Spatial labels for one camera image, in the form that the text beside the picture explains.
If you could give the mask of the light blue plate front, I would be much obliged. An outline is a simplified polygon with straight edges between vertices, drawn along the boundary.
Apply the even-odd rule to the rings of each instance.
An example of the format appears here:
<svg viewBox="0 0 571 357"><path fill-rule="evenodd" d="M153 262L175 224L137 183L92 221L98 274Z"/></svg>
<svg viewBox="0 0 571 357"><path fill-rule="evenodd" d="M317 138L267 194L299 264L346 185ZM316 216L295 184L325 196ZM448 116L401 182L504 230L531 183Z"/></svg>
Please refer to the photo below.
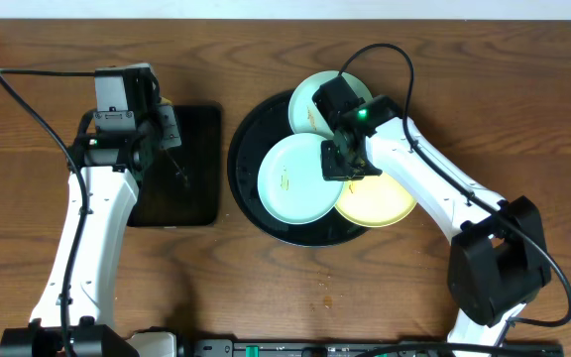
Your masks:
<svg viewBox="0 0 571 357"><path fill-rule="evenodd" d="M292 225L311 223L338 201L344 183L323 178L324 140L312 133L290 135L277 142L263 158L258 173L259 198L278 221Z"/></svg>

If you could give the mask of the green yellow sponge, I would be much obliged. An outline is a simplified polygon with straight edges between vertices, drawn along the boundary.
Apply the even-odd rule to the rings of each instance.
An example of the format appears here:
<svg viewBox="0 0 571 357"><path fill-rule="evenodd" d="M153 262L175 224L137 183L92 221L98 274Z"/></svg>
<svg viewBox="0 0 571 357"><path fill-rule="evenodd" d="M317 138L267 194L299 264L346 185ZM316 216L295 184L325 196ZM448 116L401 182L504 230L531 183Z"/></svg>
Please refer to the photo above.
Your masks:
<svg viewBox="0 0 571 357"><path fill-rule="evenodd" d="M172 102L164 97L161 97L160 105L172 105Z"/></svg>

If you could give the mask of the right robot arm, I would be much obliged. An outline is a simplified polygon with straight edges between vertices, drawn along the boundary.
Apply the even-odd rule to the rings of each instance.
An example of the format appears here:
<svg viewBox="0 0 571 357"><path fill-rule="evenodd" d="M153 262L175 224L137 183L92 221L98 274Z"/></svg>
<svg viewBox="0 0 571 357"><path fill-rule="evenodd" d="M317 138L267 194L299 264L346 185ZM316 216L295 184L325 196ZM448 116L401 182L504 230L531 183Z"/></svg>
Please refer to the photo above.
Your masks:
<svg viewBox="0 0 571 357"><path fill-rule="evenodd" d="M515 356L503 346L520 312L551 281L540 213L526 197L507 201L438 152L385 95L317 91L312 101L333 133L321 146L325 179L388 174L430 215L450 243L447 285L459 307L446 342L429 351Z"/></svg>

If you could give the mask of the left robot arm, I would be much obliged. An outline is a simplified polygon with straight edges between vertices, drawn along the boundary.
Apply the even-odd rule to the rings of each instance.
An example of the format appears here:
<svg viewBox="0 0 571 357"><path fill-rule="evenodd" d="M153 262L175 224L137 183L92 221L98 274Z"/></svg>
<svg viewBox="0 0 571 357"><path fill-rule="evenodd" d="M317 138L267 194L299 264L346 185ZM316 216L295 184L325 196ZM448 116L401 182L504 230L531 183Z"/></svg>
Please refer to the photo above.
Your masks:
<svg viewBox="0 0 571 357"><path fill-rule="evenodd" d="M114 297L125 229L143 173L181 144L173 107L89 111L67 152L68 208L48 283L22 328L7 328L2 356L177 356L175 333L150 328L121 337Z"/></svg>

